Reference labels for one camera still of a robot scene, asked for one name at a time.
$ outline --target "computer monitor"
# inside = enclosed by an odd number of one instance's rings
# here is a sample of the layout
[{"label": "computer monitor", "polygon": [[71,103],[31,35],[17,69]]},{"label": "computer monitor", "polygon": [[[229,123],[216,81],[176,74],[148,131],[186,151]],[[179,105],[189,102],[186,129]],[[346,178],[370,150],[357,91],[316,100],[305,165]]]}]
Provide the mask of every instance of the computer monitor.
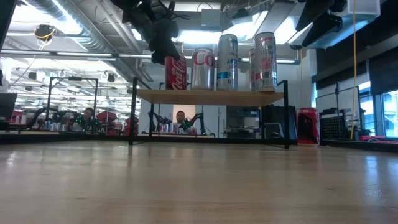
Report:
[{"label": "computer monitor", "polygon": [[0,118],[11,118],[17,93],[0,93]]}]

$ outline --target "ductwork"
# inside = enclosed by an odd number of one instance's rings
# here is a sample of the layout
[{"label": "ductwork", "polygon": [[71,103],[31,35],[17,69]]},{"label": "ductwork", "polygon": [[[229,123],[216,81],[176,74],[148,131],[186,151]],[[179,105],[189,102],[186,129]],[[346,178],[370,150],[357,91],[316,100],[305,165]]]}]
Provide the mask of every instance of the ductwork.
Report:
[{"label": "ductwork", "polygon": [[[66,22],[71,18],[82,28],[80,35],[88,36],[84,38],[74,38],[73,40],[87,49],[89,52],[115,53],[116,50],[82,13],[82,11],[71,0],[25,0],[37,10],[49,14],[59,22]],[[121,76],[128,82],[132,82],[133,75],[137,77],[147,77],[137,67],[130,66],[121,58],[116,61],[106,62],[120,72]]]}]

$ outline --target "man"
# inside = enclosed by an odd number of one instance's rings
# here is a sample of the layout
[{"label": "man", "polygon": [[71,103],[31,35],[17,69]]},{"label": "man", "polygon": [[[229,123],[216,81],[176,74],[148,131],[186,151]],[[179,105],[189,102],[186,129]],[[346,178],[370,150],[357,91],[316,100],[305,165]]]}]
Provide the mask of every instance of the man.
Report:
[{"label": "man", "polygon": [[177,115],[175,117],[177,119],[177,122],[174,123],[174,128],[175,128],[175,133],[178,133],[178,129],[182,130],[182,134],[195,134],[196,133],[196,129],[192,126],[187,128],[186,130],[184,130],[183,128],[179,128],[185,120],[185,113],[183,111],[179,111],[177,112]]},{"label": "man", "polygon": [[70,127],[71,131],[83,131],[83,128],[88,128],[85,129],[85,131],[91,129],[91,127],[87,126],[87,122],[89,122],[91,120],[91,118],[93,117],[94,114],[94,109],[93,108],[86,108],[84,113],[83,113],[83,119],[84,121],[82,122],[82,125],[84,127],[82,127],[79,123],[74,122],[72,127]]}]

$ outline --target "wooden shelf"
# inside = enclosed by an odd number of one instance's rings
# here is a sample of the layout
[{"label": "wooden shelf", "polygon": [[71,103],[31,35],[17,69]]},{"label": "wooden shelf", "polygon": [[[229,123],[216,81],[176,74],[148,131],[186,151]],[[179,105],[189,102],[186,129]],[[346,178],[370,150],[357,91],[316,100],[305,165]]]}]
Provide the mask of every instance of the wooden shelf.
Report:
[{"label": "wooden shelf", "polygon": [[283,93],[203,90],[137,90],[149,103],[176,105],[267,106],[284,97]]}]

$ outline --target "coca-cola logo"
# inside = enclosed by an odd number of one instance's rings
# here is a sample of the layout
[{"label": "coca-cola logo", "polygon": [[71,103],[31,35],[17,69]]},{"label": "coca-cola logo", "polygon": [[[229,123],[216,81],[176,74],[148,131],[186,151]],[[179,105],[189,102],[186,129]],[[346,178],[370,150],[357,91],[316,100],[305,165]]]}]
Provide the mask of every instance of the coca-cola logo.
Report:
[{"label": "coca-cola logo", "polygon": [[172,60],[172,75],[175,77],[175,82],[172,83],[173,89],[182,90],[183,83],[185,82],[186,74],[185,58],[181,57],[180,60]]},{"label": "coca-cola logo", "polygon": [[[199,57],[198,54],[205,54],[204,57]],[[197,52],[193,56],[193,63],[195,65],[204,65],[207,64],[208,66],[214,66],[214,56],[207,54],[204,50]]]}]

